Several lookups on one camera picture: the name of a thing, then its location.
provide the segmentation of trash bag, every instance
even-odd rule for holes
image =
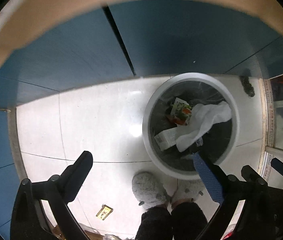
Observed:
[[[114,235],[104,235],[103,240],[122,240],[122,239],[120,239],[118,236],[114,236]]]
[[[221,93],[204,82],[184,81],[167,89],[157,100],[150,115],[149,129],[151,142],[156,154],[167,165],[181,171],[195,171],[192,160],[183,159],[181,157],[197,151],[201,151],[215,163],[229,144],[232,132],[231,119],[227,122],[214,124],[212,128],[202,136],[202,146],[197,146],[196,143],[194,143],[183,152],[179,152],[176,145],[163,152],[160,150],[155,141],[155,135],[163,130],[176,127],[176,125],[169,122],[165,116],[166,114],[170,114],[171,105],[174,103],[176,97],[188,102],[191,107],[197,104],[217,105],[221,101],[226,101]]]

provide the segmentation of floor tile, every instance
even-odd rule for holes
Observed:
[[[87,217],[83,211],[81,203],[78,200],[78,197],[75,198],[73,202],[68,203],[68,208],[76,218],[78,223],[84,224],[85,226],[91,227],[91,224],[87,220]]]
[[[47,158],[22,152],[28,178],[32,182],[46,181],[52,175],[60,175],[67,167],[65,160]]]
[[[131,190],[135,174],[150,171],[163,182],[169,195],[177,188],[177,180],[163,174],[152,162],[94,163],[77,197],[92,226],[117,234],[136,234],[144,212]],[[100,220],[96,214],[105,204],[114,211]]]
[[[238,76],[212,75],[222,82],[234,97],[239,111],[239,137],[237,145],[262,138],[262,108],[257,78],[249,78],[255,96],[250,98],[243,90]]]
[[[242,167],[250,165],[257,171],[261,155],[261,147],[262,139],[237,146],[219,166],[226,175],[233,174],[239,180],[244,180],[241,176]]]
[[[60,94],[66,158],[76,160],[87,150],[94,162],[149,161],[142,138],[144,110],[168,79],[131,79]]]
[[[17,107],[17,130],[22,152],[64,159],[58,95]]]

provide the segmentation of yellow sticker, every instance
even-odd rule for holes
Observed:
[[[113,212],[113,209],[111,207],[102,205],[101,210],[99,210],[96,216],[101,220],[105,220],[105,218],[108,217],[108,215],[112,212]]]

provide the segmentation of white trash can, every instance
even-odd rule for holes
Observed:
[[[155,135],[176,126],[165,117],[170,102],[176,97],[187,101],[191,106],[198,103],[207,105],[226,101],[231,108],[232,119],[228,122],[214,124],[211,130],[203,135],[203,146],[200,148],[194,144],[180,153],[177,147],[173,146],[162,152],[155,141]],[[217,79],[201,73],[180,74],[163,83],[150,98],[143,117],[142,134],[147,153],[161,171],[177,179],[199,179],[192,160],[181,159],[181,157],[199,149],[213,163],[217,165],[222,163],[237,142],[238,108],[231,93]]]

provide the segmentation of person's foot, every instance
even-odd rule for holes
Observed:
[[[139,205],[145,209],[164,206],[169,200],[163,184],[149,172],[141,172],[133,177],[132,190]]]
[[[198,180],[178,180],[178,188],[171,197],[171,207],[174,208],[183,202],[196,201],[199,195],[203,195],[205,188],[203,182]]]

